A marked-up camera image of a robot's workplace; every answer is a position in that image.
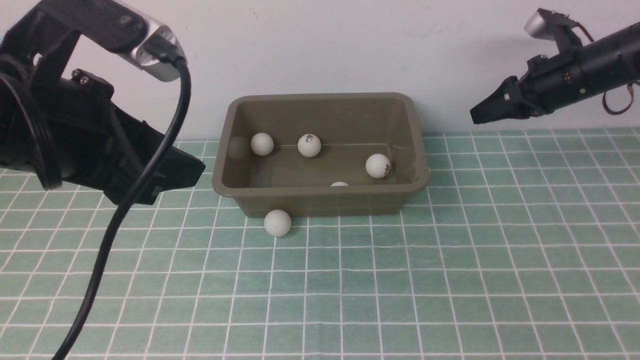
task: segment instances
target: plastic tray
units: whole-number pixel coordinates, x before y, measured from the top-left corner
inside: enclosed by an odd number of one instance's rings
[[[273,138],[270,155],[251,151],[256,133]],[[323,144],[315,158],[298,152],[307,133]],[[392,162],[384,179],[365,170],[376,153]],[[330,186],[337,181],[349,186]],[[214,190],[248,217],[273,209],[292,217],[392,214],[428,182],[413,102],[395,93],[242,97],[229,106],[212,177]]]

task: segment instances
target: black cable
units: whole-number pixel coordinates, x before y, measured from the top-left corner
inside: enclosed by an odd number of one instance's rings
[[[182,124],[184,123],[187,111],[189,110],[189,103],[191,101],[191,75],[184,58],[178,57],[175,59],[175,61],[172,61],[172,64],[180,73],[180,99],[178,100],[178,106],[175,111],[175,115],[173,116],[173,120],[169,125],[169,128],[167,129],[166,135],[162,139],[160,146],[157,148],[156,153],[151,157],[151,160],[149,160],[149,163],[143,170],[142,174],[133,184],[131,189],[129,189],[129,192],[127,192],[127,195],[124,197],[115,213],[113,214],[113,218],[111,218],[109,226],[107,227],[104,234],[104,238],[102,239],[100,250],[98,251],[98,256],[95,260],[95,265],[93,266],[91,279],[89,280],[89,285],[87,287],[86,293],[84,294],[84,299],[80,306],[80,310],[78,311],[76,319],[74,320],[74,323],[71,325],[71,328],[67,333],[67,337],[54,355],[53,360],[64,360],[64,358],[66,358],[68,353],[71,351],[71,348],[74,346],[74,343],[80,335],[86,319],[89,317],[89,312],[91,311],[93,301],[95,300],[95,296],[98,292],[98,287],[100,286],[102,274],[104,273],[104,269],[107,265],[109,251],[111,251],[111,246],[116,234],[118,233],[120,224],[131,209],[131,206],[133,206],[133,204],[136,202],[138,196],[140,196],[142,190],[148,184],[151,177],[155,174],[155,172],[162,164],[164,157],[172,148],[173,143],[175,142],[175,139],[178,136],[180,129],[182,128]]]
[[[0,73],[0,82],[12,93],[29,128],[29,158],[42,188],[53,190],[62,186],[60,159],[54,146],[53,135],[40,107],[19,81]]]
[[[136,174],[140,173],[144,167],[140,163],[140,159],[138,158],[136,151],[133,149],[133,146],[127,137],[127,133],[122,128],[122,125],[118,120],[118,115],[114,109],[114,105],[111,101],[107,99],[103,100],[102,111],[104,113],[103,116],[109,120],[113,137],[116,139],[116,142],[118,142],[122,152],[125,154],[125,158],[131,162],[131,165],[135,168]]]

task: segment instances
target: screw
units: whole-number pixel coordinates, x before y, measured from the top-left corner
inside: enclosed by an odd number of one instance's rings
[[[38,65],[40,63],[40,60],[42,60],[42,55],[41,54],[35,54],[33,56],[33,65]]]
[[[126,25],[126,24],[128,24],[130,22],[131,22],[131,16],[124,15],[123,17],[120,18],[120,24],[121,25]]]

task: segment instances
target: cable connector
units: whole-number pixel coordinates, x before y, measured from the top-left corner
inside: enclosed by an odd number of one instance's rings
[[[178,50],[178,47],[160,35],[153,36],[147,40],[145,42],[145,49],[149,55],[157,58],[162,63],[175,65],[178,59],[186,61]]]

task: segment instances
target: ball outside tray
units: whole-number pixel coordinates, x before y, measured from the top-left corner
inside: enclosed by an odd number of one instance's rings
[[[264,229],[276,238],[285,236],[291,230],[291,217],[282,210],[272,210],[264,217]]]

